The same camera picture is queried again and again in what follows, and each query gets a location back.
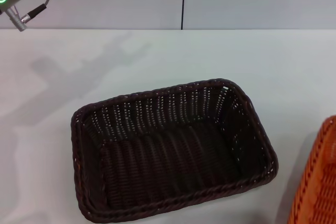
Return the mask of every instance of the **orange wicker basket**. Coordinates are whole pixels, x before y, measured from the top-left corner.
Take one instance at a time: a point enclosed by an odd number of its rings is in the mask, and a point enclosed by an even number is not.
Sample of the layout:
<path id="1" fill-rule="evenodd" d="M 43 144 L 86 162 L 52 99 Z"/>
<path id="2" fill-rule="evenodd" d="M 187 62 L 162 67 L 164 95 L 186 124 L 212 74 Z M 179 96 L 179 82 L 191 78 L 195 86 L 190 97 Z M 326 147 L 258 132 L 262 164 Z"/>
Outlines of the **orange wicker basket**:
<path id="1" fill-rule="evenodd" d="M 322 124 L 304 171 L 288 224 L 336 224 L 336 116 Z"/>

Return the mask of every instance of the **basket rim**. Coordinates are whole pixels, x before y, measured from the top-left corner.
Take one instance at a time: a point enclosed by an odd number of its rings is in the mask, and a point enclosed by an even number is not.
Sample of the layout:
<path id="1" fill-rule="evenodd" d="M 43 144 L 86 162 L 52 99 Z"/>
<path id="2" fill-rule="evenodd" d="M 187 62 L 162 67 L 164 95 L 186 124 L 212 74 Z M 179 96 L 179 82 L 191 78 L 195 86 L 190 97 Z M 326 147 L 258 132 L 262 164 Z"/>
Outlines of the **basket rim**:
<path id="1" fill-rule="evenodd" d="M 119 210 L 98 210 L 93 207 L 87 198 L 87 190 L 85 188 L 85 182 L 83 179 L 83 170 L 85 172 L 85 166 L 83 165 L 82 160 L 82 152 L 80 151 L 80 141 L 81 141 L 81 125 L 80 122 L 84 121 L 86 116 L 91 112 L 101 109 L 104 106 L 111 106 L 117 105 L 124 102 L 133 102 L 138 100 L 156 98 L 163 95 L 169 94 L 177 94 L 183 93 L 186 91 L 192 91 L 200 88 L 206 87 L 217 87 L 217 86 L 226 86 L 231 88 L 235 91 L 238 98 L 241 100 L 244 109 L 247 111 L 247 115 L 250 119 L 253 128 L 255 129 L 256 133 L 259 135 L 259 139 L 261 139 L 261 144 L 266 150 L 267 159 L 270 161 L 267 163 L 267 169 L 265 169 L 261 174 L 255 175 L 250 178 L 240 179 L 230 184 L 225 185 L 217 185 L 215 187 L 206 188 L 199 191 L 194 191 L 188 195 L 181 195 L 175 198 L 168 198 L 165 200 L 161 200 L 158 202 L 153 202 L 150 204 L 136 206 L 129 209 L 119 209 Z M 191 82 L 188 84 L 176 85 L 168 88 L 161 88 L 155 89 L 152 91 L 144 91 L 144 92 L 137 92 L 128 95 L 119 95 L 117 97 L 107 99 L 104 101 L 100 101 L 97 103 L 91 103 L 83 106 L 79 110 L 77 110 L 72 119 L 71 119 L 71 140 L 72 140 L 72 150 L 73 150 L 73 166 L 75 170 L 75 186 L 76 186 L 76 195 L 79 203 L 79 207 L 83 213 L 83 215 L 91 220 L 97 220 L 99 218 L 111 220 L 119 220 L 124 221 L 124 219 L 132 220 L 132 216 L 136 216 L 138 214 L 144 214 L 145 217 L 156 215 L 162 212 L 168 212 L 171 210 L 177 210 L 183 208 L 185 206 L 199 204 L 211 199 L 207 199 L 209 197 L 214 198 L 215 195 L 232 195 L 232 194 L 239 194 L 243 193 L 247 190 L 250 190 L 254 187 L 261 186 L 264 184 L 269 183 L 278 172 L 278 159 L 277 155 L 274 152 L 269 138 L 266 135 L 266 132 L 259 120 L 259 117 L 253 107 L 253 104 L 249 97 L 245 95 L 243 90 L 234 82 L 226 80 L 226 79 L 210 79 L 207 81 L 198 81 L 198 82 Z"/>

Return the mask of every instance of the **wicker basket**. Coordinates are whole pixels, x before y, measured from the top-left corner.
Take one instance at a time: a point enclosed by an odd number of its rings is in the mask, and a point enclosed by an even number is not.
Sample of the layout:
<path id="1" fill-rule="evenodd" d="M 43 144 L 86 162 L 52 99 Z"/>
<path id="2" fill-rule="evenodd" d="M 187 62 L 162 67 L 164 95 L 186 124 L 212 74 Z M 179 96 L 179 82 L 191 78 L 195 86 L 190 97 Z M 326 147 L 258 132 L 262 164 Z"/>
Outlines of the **wicker basket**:
<path id="1" fill-rule="evenodd" d="M 304 171 L 288 224 L 336 224 L 336 116 L 323 123 Z"/>
<path id="2" fill-rule="evenodd" d="M 278 161 L 233 82 L 194 82 L 89 104 L 71 122 L 79 208 L 137 220 L 270 182 Z"/>

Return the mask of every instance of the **white table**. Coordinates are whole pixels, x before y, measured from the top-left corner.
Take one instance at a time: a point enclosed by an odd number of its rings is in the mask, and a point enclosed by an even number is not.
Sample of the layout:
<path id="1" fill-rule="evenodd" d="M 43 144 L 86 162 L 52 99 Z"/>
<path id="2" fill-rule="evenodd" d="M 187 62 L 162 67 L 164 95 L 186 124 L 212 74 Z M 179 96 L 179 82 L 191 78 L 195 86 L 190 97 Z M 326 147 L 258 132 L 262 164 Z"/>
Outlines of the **white table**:
<path id="1" fill-rule="evenodd" d="M 336 113 L 336 31 L 0 30 L 0 222 L 90 223 L 75 196 L 81 106 L 211 78 L 250 96 L 279 158 L 268 185 L 139 223 L 286 223 L 322 121 Z"/>

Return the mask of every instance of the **gray wall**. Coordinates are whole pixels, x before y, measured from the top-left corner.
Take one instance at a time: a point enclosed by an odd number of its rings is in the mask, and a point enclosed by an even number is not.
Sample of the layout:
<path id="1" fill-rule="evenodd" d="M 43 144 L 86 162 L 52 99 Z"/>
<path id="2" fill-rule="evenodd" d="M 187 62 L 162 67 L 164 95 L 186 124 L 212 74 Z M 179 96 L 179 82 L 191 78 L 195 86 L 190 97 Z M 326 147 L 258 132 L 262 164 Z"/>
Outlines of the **gray wall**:
<path id="1" fill-rule="evenodd" d="M 22 0 L 25 14 L 45 0 Z M 31 28 L 179 29 L 182 0 L 51 0 Z M 1 28 L 13 28 L 6 15 Z M 336 0 L 185 0 L 185 29 L 336 28 Z"/>

